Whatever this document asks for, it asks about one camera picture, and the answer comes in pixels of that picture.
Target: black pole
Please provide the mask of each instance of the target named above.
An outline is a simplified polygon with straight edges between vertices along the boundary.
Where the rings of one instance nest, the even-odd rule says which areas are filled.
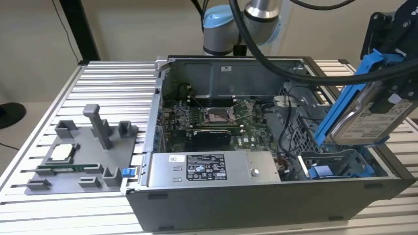
[[[81,0],[60,0],[73,38],[76,40],[82,60],[100,60],[93,42],[89,24],[85,18]]]

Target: sticker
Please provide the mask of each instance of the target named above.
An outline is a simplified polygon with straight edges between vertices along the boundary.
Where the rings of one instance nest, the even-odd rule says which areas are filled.
[[[227,180],[223,154],[187,155],[187,180]]]
[[[220,67],[221,72],[231,72],[232,71],[232,66],[221,66]]]
[[[168,161],[172,163],[183,163],[185,159],[184,155],[169,155]]]
[[[370,139],[376,138],[411,106],[411,103],[398,103],[384,114],[372,114],[368,110],[372,103],[355,118],[348,129],[341,135],[341,139]]]

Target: blue latch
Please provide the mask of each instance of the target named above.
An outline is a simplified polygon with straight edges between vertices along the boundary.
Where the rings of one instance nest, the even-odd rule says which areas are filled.
[[[136,168],[125,168],[121,171],[122,178],[133,178],[136,175]]]

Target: metal case panel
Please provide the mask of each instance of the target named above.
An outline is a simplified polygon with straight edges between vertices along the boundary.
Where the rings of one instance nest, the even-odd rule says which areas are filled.
[[[291,182],[277,185],[145,190],[126,199],[146,232],[260,227],[347,220],[390,199],[400,180]]]

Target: barcode label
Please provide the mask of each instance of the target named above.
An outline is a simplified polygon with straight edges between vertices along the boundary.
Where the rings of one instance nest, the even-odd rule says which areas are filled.
[[[371,105],[372,103],[368,103],[366,109],[358,114],[340,137],[341,139],[371,139],[380,137],[379,135],[404,113],[411,103],[395,104],[386,114],[372,114],[368,110]]]

